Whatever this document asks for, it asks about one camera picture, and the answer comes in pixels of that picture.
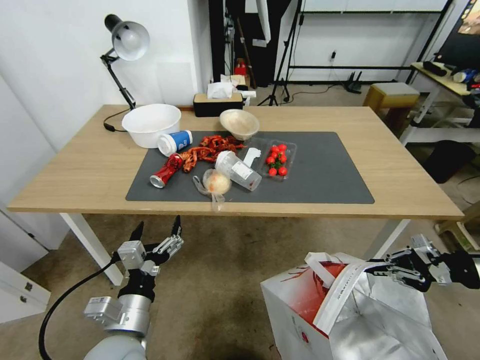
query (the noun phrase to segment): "tripod stand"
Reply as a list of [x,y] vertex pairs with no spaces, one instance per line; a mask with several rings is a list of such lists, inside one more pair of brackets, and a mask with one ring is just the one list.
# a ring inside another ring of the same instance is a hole
[[268,95],[265,99],[263,99],[257,106],[262,105],[265,103],[267,100],[269,100],[268,106],[272,106],[274,103],[276,106],[279,105],[277,102],[277,97],[275,96],[275,92],[277,91],[277,86],[279,85],[279,80],[280,80],[280,73],[282,72],[282,68],[284,66],[285,62],[285,57],[287,57],[287,51],[289,50],[290,46],[290,55],[288,57],[288,68],[286,72],[286,80],[282,78],[283,81],[283,86],[285,88],[286,96],[287,98],[290,97],[289,91],[287,89],[287,80],[289,78],[289,72],[288,69],[290,68],[290,61],[292,59],[292,52],[293,52],[293,47],[294,47],[294,42],[291,41],[295,37],[295,30],[297,28],[297,19],[299,18],[299,14],[302,10],[302,0],[298,0],[298,3],[296,4],[296,9],[295,9],[295,15],[293,16],[293,21],[291,22],[291,27],[290,27],[290,33],[288,34],[288,39],[283,42],[285,45],[285,49],[283,50],[283,55],[281,56],[281,61],[280,61],[280,67],[278,68],[278,73],[276,74],[276,80],[273,83],[273,90],[271,91],[271,94]]

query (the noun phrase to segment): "lamp arm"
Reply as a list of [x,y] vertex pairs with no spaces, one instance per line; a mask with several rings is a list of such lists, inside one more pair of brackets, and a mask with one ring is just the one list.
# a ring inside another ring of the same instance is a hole
[[101,62],[105,65],[107,68],[108,72],[110,73],[111,77],[113,78],[113,81],[115,81],[115,84],[118,86],[118,89],[120,90],[120,93],[122,94],[123,98],[125,101],[128,103],[128,106],[130,106],[130,110],[135,109],[135,106],[137,105],[137,102],[135,101],[134,97],[130,92],[125,88],[119,81],[118,77],[115,75],[114,71],[112,70],[111,64],[115,62],[116,60],[119,59],[119,57],[114,57],[110,56],[111,53],[113,53],[114,49],[110,49],[107,51],[105,54],[100,56]]

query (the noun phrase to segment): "desk lamp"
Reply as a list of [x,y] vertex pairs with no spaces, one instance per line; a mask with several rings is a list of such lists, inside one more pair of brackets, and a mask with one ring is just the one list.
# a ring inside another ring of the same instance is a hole
[[111,43],[113,47],[104,55],[100,56],[100,59],[108,69],[120,93],[130,106],[130,110],[133,110],[136,105],[135,99],[130,92],[122,86],[112,70],[111,64],[118,59],[127,61],[140,59],[149,48],[149,32],[139,23],[122,21],[117,15],[113,14],[105,17],[105,26],[111,32]]

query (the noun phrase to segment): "blue and white cup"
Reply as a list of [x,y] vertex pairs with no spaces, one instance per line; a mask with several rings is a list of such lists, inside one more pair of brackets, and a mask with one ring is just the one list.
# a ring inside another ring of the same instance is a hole
[[163,155],[169,157],[173,153],[180,152],[183,148],[186,148],[192,141],[192,132],[190,130],[162,134],[158,138],[158,149]]

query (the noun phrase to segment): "cherry tomato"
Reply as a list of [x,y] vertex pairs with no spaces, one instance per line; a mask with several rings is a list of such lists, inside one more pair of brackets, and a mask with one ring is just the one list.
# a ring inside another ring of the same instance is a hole
[[287,171],[287,168],[286,168],[286,167],[283,167],[283,166],[282,166],[281,168],[278,169],[278,175],[280,175],[280,176],[285,176],[285,175],[287,175],[287,172],[288,172],[288,171]]

